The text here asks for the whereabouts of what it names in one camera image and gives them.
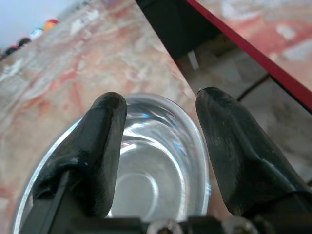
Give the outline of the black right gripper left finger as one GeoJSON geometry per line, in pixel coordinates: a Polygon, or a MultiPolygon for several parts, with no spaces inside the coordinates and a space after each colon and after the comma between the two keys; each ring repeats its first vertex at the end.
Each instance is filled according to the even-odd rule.
{"type": "Polygon", "coordinates": [[[53,151],[32,187],[33,207],[19,234],[103,234],[114,198],[126,121],[124,97],[99,96],[53,151]]]}

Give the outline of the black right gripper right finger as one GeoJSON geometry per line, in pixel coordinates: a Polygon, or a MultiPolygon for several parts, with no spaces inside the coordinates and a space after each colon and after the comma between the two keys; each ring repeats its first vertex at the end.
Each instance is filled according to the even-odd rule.
{"type": "Polygon", "coordinates": [[[195,105],[231,214],[312,214],[312,190],[246,108],[216,87],[201,90],[195,105]]]}

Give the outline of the clear drinking glass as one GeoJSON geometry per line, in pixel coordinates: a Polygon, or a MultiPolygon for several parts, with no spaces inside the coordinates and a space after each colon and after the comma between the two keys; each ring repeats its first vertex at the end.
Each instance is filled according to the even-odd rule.
{"type": "MultiPolygon", "coordinates": [[[[103,234],[188,234],[190,216],[205,215],[210,195],[207,150],[188,114],[157,95],[124,97],[127,105],[112,206],[103,234]]],[[[32,207],[32,187],[47,159],[81,121],[44,155],[21,197],[13,234],[32,207]]]]}

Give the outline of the black ball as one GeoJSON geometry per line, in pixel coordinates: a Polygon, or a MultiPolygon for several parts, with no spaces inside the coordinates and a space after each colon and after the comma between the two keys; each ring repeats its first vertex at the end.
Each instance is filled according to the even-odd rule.
{"type": "Polygon", "coordinates": [[[4,54],[5,54],[6,56],[8,56],[8,55],[14,53],[15,51],[17,51],[18,49],[19,49],[19,47],[16,46],[16,45],[10,46],[10,47],[8,47],[8,48],[5,49],[4,54]]]}

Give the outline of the white and blue ball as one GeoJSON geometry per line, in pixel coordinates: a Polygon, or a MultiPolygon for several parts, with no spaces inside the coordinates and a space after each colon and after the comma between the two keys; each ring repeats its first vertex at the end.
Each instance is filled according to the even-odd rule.
{"type": "Polygon", "coordinates": [[[31,40],[36,40],[44,33],[44,30],[42,28],[35,28],[33,31],[31,31],[29,38],[31,40]]]}

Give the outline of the orange ball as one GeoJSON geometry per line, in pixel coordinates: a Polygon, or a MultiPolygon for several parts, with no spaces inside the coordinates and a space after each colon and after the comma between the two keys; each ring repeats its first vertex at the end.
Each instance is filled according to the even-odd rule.
{"type": "Polygon", "coordinates": [[[59,21],[57,19],[48,19],[44,25],[43,25],[43,30],[49,31],[51,30],[53,27],[55,27],[57,24],[59,24],[59,21]]]}

